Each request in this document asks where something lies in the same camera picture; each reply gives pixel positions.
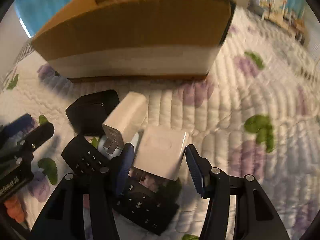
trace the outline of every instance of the brown cardboard box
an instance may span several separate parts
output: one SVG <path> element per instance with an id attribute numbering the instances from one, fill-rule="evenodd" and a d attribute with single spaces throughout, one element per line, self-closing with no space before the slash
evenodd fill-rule
<path id="1" fill-rule="evenodd" d="M 232 0 L 72 0 L 32 45 L 61 75 L 199 78 L 227 35 Z"/>

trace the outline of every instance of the screw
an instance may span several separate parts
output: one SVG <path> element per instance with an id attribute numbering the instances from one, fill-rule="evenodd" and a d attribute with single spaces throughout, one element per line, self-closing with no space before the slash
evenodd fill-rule
<path id="1" fill-rule="evenodd" d="M 211 169 L 211 172 L 214 173 L 214 174 L 219 174 L 220 173 L 220 169 L 215 167 L 215 168 Z"/>
<path id="2" fill-rule="evenodd" d="M 100 168 L 100 172 L 101 173 L 106 173 L 106 172 L 108 172 L 109 171 L 109 168 L 108 167 L 101 167 Z"/>
<path id="3" fill-rule="evenodd" d="M 254 176 L 252 176 L 252 175 L 247 175 L 247 176 L 245 176 L 245 178 L 246 178 L 248 181 L 254 181 Z"/>
<path id="4" fill-rule="evenodd" d="M 21 162 L 22 162 L 22 158 L 19 157 L 19 158 L 17 159 L 17 161 L 16 161 L 16 164 L 17 164 L 17 165 L 20 165 Z"/>
<path id="5" fill-rule="evenodd" d="M 66 176 L 64 176 L 64 178 L 66 180 L 71 180 L 71 179 L 73 179 L 73 174 L 72 173 L 68 173 Z"/>

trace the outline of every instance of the bed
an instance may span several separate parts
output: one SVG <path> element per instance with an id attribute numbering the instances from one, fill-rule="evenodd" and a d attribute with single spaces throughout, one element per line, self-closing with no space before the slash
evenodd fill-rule
<path id="1" fill-rule="evenodd" d="M 320 208 L 319 83 L 319 70 L 300 44 L 241 8 L 236 9 L 228 36 L 203 82 L 71 83 L 28 43 L 1 79 L 0 122 L 29 113 L 34 127 L 48 120 L 55 133 L 35 152 L 35 178 L 19 192 L 26 220 L 32 227 L 57 183 L 71 172 L 60 155 L 75 136 L 65 109 L 81 95 L 114 89 L 120 100 L 129 91 L 146 96 L 148 111 L 142 128 L 152 124 L 185 130 L 212 166 L 233 176 L 253 174 L 290 238 L 299 239 Z M 269 137 L 257 138 L 259 134 L 247 125 L 257 115 L 270 120 Z M 54 162 L 56 179 L 38 166 L 43 159 Z M 179 178 L 180 208 L 168 229 L 156 236 L 115 213 L 121 239 L 180 240 L 185 234 L 200 235 L 208 200 L 196 193 L 185 161 Z M 233 237 L 234 213 L 231 197 L 227 239 Z M 89 215 L 88 207 L 84 215 Z M 85 227 L 87 239 L 92 239 L 90 225 Z"/>

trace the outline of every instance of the metal bolt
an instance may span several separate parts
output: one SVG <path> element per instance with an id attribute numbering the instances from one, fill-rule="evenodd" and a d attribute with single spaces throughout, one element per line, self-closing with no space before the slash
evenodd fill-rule
<path id="1" fill-rule="evenodd" d="M 73 179 L 73 174 L 72 173 L 68 173 L 66 176 L 64 176 L 64 178 L 66 180 L 71 180 L 71 179 Z"/>
<path id="2" fill-rule="evenodd" d="M 17 164 L 17 165 L 20 165 L 21 162 L 22 162 L 22 158 L 19 157 L 19 158 L 17 159 L 17 161 L 16 161 L 16 164 Z"/>
<path id="3" fill-rule="evenodd" d="M 252 175 L 247 175 L 247 176 L 245 176 L 245 178 L 246 178 L 248 181 L 254 181 L 254 176 L 252 176 Z"/>
<path id="4" fill-rule="evenodd" d="M 214 173 L 214 174 L 219 174 L 220 173 L 220 169 L 214 167 L 214 168 L 211 169 L 211 172 Z"/>
<path id="5" fill-rule="evenodd" d="M 101 173 L 106 173 L 106 172 L 108 172 L 109 171 L 109 168 L 108 167 L 101 167 L 100 168 L 100 172 Z"/>

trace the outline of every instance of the orange object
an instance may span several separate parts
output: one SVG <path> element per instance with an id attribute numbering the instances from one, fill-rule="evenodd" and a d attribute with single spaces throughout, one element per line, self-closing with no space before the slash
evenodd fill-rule
<path id="1" fill-rule="evenodd" d="M 25 215 L 21 208 L 21 202 L 17 195 L 13 195 L 11 198 L 4 202 L 4 206 L 7 208 L 7 214 L 9 217 L 15 219 L 18 223 L 22 223 L 25 220 Z"/>

